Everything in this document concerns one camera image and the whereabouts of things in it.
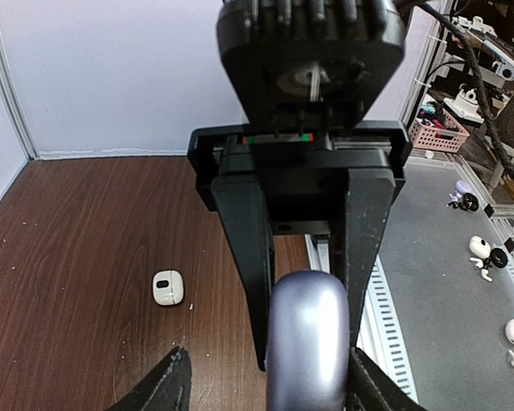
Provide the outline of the purple earbud charging case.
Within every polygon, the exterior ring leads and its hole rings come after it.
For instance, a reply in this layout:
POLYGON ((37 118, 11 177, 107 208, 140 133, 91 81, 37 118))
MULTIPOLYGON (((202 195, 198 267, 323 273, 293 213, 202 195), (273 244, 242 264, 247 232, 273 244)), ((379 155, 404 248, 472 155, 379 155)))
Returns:
POLYGON ((266 344, 268 410, 343 410, 349 307, 342 283, 297 271, 273 287, 266 344))

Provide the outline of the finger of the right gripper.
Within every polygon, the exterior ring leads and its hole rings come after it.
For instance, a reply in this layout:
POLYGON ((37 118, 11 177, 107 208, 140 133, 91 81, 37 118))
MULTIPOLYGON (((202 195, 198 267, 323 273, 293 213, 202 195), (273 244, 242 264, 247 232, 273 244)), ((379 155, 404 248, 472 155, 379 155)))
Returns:
POLYGON ((217 177, 212 195, 245 292, 256 360, 263 371, 275 270, 266 196, 255 177, 217 177))
POLYGON ((350 169, 330 222, 330 268, 346 288, 350 346, 356 346, 365 293, 386 227, 396 182, 389 169, 350 169))

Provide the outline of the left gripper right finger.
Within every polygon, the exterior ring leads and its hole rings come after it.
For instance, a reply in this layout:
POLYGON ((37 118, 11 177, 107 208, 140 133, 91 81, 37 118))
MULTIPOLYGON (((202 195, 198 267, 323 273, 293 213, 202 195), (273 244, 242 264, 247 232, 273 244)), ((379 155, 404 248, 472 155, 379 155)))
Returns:
POLYGON ((360 348, 351 348, 346 383, 346 409, 424 411, 360 348))

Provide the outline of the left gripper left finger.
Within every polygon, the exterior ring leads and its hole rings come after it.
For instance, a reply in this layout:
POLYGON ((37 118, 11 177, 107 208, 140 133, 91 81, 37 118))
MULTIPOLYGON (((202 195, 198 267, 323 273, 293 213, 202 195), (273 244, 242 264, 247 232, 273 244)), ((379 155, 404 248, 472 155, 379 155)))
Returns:
POLYGON ((192 365, 188 351, 175 346, 128 394, 109 411, 189 410, 192 365))

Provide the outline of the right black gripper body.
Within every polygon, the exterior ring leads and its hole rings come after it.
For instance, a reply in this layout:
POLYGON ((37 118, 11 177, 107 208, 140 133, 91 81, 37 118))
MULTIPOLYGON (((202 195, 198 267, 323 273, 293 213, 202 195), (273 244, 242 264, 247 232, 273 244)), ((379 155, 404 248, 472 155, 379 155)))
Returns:
POLYGON ((248 224, 275 235, 322 235, 335 223, 378 232, 408 156, 408 134, 392 121, 365 121, 349 135, 198 128, 188 149, 198 194, 226 232, 248 224))

